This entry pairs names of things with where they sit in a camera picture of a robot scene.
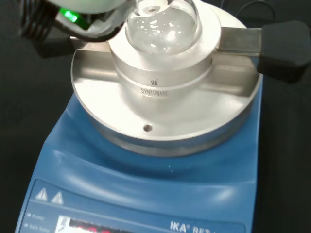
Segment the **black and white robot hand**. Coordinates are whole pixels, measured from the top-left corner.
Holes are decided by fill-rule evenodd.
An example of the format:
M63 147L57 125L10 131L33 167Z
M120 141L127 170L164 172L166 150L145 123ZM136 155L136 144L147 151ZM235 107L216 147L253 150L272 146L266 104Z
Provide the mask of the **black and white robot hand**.
M134 0L19 0L19 36L42 58L75 52L72 37L106 42L121 30Z

